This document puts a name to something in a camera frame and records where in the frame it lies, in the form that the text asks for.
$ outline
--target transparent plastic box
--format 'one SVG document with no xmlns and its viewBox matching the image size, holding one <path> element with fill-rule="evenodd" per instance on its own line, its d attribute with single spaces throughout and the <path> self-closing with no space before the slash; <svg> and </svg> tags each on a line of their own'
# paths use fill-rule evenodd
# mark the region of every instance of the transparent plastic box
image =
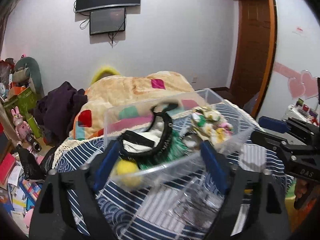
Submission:
<svg viewBox="0 0 320 240">
<path fill-rule="evenodd" d="M 190 114 L 193 107 L 214 105 L 234 127 L 232 137 L 215 146 L 215 149 L 225 156 L 235 151 L 240 151 L 254 127 L 248 117 L 207 88 L 171 97 L 109 108 L 105 114 L 105 148 L 111 140 L 116 139 L 127 129 L 134 131 L 146 130 L 152 121 L 150 108 L 167 102 L 178 102 L 179 104 L 177 109 L 168 112 L 168 114 L 173 119 L 173 129 L 177 130 L 180 135 L 186 133 L 190 127 Z M 181 178 L 198 170 L 203 170 L 205 165 L 200 153 L 194 152 L 190 156 L 125 175 L 116 175 L 115 167 L 116 165 L 110 175 L 111 180 L 124 190 L 132 191 L 139 188 L 157 186 L 160 183 Z"/>
</svg>

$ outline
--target green bottle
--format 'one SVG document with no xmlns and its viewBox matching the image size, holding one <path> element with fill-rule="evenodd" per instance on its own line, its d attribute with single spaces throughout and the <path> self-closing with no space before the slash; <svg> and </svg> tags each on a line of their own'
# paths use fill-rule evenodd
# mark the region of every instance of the green bottle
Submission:
<svg viewBox="0 0 320 240">
<path fill-rule="evenodd" d="M 36 123 L 36 120 L 33 118 L 33 116 L 29 113 L 26 113 L 26 120 L 27 120 L 27 123 L 29 124 L 33 134 L 35 135 L 35 137 L 40 138 L 41 132 L 40 132 L 40 129 Z"/>
</svg>

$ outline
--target wooden door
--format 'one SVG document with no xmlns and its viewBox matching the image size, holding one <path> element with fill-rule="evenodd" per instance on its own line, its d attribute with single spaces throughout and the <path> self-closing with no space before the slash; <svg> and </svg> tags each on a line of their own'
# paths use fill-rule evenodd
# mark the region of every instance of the wooden door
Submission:
<svg viewBox="0 0 320 240">
<path fill-rule="evenodd" d="M 260 91 L 270 39 L 268 0 L 239 0 L 239 35 L 230 93 L 242 107 Z"/>
</svg>

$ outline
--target electrical socket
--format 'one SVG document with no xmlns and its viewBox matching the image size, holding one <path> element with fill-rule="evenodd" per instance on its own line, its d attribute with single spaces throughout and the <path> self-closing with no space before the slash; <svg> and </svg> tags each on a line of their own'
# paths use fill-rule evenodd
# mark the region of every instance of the electrical socket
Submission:
<svg viewBox="0 0 320 240">
<path fill-rule="evenodd" d="M 197 82 L 197 79 L 198 79 L 198 77 L 197 77 L 197 76 L 194 76 L 191 83 L 196 83 L 196 82 Z"/>
</svg>

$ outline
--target yellow ball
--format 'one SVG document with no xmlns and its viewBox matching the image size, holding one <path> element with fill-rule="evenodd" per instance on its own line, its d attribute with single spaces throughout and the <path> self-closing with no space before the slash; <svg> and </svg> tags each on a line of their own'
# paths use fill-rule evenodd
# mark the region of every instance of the yellow ball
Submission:
<svg viewBox="0 0 320 240">
<path fill-rule="evenodd" d="M 138 171 L 139 167 L 135 161 L 120 160 L 116 167 L 117 175 L 125 175 L 128 173 L 134 173 Z M 122 178 L 121 180 L 127 187 L 137 187 L 141 183 L 140 176 L 135 176 L 132 178 Z"/>
</svg>

